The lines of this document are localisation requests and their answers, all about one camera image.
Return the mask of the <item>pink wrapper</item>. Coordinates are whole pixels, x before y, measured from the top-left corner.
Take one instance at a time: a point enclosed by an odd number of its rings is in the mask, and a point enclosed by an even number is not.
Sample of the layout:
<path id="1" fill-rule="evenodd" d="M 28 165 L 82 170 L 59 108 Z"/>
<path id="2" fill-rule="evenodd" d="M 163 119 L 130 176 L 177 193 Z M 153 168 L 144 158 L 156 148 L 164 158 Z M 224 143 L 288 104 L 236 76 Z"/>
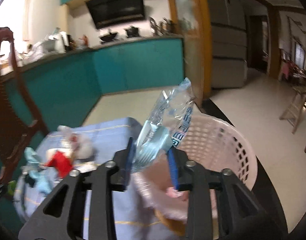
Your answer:
<path id="1" fill-rule="evenodd" d="M 189 198 L 189 192 L 188 191 L 178 191 L 174 187 L 168 187 L 165 191 L 166 195 L 170 198 L 179 199 L 182 202 L 185 202 Z"/>

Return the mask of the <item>clear blue plastic package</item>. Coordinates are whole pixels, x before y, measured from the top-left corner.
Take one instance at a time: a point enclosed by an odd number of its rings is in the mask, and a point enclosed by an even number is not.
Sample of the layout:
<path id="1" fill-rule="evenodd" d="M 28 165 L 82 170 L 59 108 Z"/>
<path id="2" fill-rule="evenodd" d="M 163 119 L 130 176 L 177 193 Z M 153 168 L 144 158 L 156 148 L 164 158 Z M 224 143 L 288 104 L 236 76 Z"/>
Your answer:
<path id="1" fill-rule="evenodd" d="M 149 167 L 162 153 L 181 144 L 190 127 L 194 98 L 188 78 L 161 91 L 135 142 L 133 173 Z"/>

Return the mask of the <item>white plastic bag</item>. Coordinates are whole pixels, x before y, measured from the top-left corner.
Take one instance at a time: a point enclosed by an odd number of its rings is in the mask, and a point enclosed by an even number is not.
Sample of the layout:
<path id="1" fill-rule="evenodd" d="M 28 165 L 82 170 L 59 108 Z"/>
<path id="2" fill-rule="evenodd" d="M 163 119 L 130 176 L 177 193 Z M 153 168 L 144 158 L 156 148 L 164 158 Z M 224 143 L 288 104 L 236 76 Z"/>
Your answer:
<path id="1" fill-rule="evenodd" d="M 75 159 L 88 159 L 93 155 L 92 141 L 88 136 L 74 133 L 70 127 L 63 125 L 58 126 L 57 130 L 61 132 Z"/>

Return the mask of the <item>red wrapper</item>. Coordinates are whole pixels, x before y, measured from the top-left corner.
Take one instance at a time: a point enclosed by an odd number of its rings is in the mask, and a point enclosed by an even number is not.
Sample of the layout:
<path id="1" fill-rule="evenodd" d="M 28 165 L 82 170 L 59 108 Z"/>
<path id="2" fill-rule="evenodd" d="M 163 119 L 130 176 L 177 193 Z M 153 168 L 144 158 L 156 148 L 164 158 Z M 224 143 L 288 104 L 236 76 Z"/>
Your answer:
<path id="1" fill-rule="evenodd" d="M 45 164 L 46 167 L 54 167 L 58 172 L 58 177 L 63 179 L 73 169 L 72 162 L 64 152 L 56 150 L 50 160 Z"/>

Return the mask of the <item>dark bag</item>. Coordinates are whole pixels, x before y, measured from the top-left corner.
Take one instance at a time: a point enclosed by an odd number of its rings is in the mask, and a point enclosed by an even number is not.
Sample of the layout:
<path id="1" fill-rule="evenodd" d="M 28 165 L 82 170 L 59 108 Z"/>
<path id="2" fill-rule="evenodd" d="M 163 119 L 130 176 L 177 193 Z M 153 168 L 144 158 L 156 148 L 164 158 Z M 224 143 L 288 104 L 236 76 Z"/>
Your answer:
<path id="1" fill-rule="evenodd" d="M 31 188 L 33 188 L 33 187 L 35 186 L 35 179 L 34 179 L 34 178 L 31 178 L 31 177 L 29 176 L 29 174 L 27 174 L 27 175 L 24 176 L 24 181 L 25 181 L 25 183 L 26 183 L 29 187 L 31 187 Z"/>

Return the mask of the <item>pink lattice trash basket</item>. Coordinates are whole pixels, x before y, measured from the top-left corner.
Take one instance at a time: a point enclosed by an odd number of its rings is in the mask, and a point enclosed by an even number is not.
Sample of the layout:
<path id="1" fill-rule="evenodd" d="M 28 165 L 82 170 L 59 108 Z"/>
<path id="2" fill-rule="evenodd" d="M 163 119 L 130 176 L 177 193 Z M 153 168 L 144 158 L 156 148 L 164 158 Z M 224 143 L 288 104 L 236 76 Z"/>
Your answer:
<path id="1" fill-rule="evenodd" d="M 205 114 L 192 116 L 178 148 L 206 169 L 216 172 L 231 169 L 249 190 L 256 182 L 256 154 L 246 138 L 228 122 Z"/>

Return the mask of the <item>teal lower kitchen cabinets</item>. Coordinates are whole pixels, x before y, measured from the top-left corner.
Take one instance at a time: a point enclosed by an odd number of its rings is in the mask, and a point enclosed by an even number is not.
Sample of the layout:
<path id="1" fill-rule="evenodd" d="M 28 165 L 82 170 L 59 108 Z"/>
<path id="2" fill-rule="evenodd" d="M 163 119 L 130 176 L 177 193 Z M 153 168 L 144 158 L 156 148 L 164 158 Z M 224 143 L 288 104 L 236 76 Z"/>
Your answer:
<path id="1" fill-rule="evenodd" d="M 183 42 L 177 37 L 127 40 L 54 55 L 19 69 L 50 133 L 60 125 L 80 126 L 104 94 L 178 85 L 184 78 Z M 30 125 L 33 117 L 14 73 L 1 77 L 15 113 Z"/>

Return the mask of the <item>black cooking pot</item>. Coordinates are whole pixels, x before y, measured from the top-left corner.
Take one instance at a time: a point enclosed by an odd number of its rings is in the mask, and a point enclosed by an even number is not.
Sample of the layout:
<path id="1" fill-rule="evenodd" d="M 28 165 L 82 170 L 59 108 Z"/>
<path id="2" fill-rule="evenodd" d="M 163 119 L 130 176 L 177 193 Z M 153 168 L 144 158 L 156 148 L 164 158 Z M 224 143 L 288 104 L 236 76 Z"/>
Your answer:
<path id="1" fill-rule="evenodd" d="M 139 28 L 134 26 L 129 26 L 125 29 L 127 38 L 140 37 Z"/>

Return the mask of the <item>carved wooden chair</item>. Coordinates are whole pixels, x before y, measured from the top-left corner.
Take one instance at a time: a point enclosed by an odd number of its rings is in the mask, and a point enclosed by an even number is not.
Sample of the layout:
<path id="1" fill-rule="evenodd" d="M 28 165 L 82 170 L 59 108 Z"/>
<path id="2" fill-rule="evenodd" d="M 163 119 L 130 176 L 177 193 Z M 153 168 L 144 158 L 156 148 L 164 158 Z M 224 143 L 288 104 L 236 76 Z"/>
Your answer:
<path id="1" fill-rule="evenodd" d="M 13 67 L 14 79 L 17 89 L 31 112 L 33 121 L 26 125 L 15 113 L 6 93 L 0 75 L 0 185 L 7 184 L 18 166 L 24 153 L 37 132 L 48 135 L 48 128 L 41 113 L 31 98 L 28 89 L 21 78 L 20 69 L 16 62 L 13 32 L 8 27 L 0 27 L 0 47 L 3 41 L 10 43 L 10 62 Z"/>

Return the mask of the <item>steel pot lid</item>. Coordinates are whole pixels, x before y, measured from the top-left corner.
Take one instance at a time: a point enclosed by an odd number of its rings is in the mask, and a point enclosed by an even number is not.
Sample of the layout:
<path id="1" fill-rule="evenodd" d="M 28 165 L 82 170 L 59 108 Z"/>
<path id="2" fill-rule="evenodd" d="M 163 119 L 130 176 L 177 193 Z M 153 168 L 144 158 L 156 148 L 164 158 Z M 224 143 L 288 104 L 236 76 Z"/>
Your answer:
<path id="1" fill-rule="evenodd" d="M 148 20 L 150 22 L 150 30 L 152 32 L 152 35 L 158 36 L 158 29 L 157 29 L 156 21 L 152 17 L 149 17 Z"/>

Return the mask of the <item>steel stock pot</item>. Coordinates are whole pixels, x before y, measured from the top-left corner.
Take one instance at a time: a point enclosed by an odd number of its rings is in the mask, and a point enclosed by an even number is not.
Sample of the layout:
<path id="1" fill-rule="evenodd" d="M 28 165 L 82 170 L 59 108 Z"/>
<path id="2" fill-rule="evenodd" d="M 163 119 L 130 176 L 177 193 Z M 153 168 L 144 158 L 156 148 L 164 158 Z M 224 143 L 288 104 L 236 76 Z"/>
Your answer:
<path id="1" fill-rule="evenodd" d="M 163 18 L 162 21 L 160 22 L 160 32 L 162 35 L 175 34 L 176 30 L 173 21 Z"/>

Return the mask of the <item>wooden stool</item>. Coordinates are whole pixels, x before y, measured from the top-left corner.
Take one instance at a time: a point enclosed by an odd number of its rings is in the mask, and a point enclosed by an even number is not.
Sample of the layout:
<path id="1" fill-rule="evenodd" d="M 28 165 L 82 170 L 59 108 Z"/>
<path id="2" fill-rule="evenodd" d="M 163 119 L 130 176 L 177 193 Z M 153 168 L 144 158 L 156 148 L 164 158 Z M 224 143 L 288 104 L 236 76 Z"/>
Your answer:
<path id="1" fill-rule="evenodd" d="M 293 86 L 292 89 L 295 94 L 279 119 L 287 120 L 293 127 L 292 134 L 295 134 L 306 110 L 306 86 Z"/>

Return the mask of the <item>black range hood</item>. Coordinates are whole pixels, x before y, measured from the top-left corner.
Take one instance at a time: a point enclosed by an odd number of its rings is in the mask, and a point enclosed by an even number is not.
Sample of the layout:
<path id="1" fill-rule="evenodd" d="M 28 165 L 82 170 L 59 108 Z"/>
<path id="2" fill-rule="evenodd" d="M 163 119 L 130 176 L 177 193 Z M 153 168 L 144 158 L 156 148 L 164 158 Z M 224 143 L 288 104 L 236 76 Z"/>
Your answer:
<path id="1" fill-rule="evenodd" d="M 90 0 L 86 6 L 96 29 L 145 19 L 144 0 Z"/>

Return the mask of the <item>wooden glass sliding door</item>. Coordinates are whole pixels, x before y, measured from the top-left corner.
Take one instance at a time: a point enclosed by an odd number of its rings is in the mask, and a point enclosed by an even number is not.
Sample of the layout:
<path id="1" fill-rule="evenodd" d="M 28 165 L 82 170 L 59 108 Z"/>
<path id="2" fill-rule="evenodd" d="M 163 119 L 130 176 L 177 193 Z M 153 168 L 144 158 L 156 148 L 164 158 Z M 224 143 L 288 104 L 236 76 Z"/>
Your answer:
<path id="1" fill-rule="evenodd" d="M 212 27 L 207 0 L 169 0 L 171 20 L 183 37 L 184 74 L 192 82 L 195 103 L 211 94 Z"/>

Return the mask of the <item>grey refrigerator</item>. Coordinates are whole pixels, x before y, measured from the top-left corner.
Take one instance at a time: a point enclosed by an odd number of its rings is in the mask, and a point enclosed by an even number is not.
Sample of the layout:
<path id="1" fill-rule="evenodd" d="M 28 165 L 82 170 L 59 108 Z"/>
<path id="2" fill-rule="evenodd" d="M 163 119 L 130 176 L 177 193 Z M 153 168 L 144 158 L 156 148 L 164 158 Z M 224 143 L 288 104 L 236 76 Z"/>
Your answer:
<path id="1" fill-rule="evenodd" d="M 207 0 L 212 27 L 212 88 L 240 88 L 247 77 L 247 34 L 241 0 Z"/>

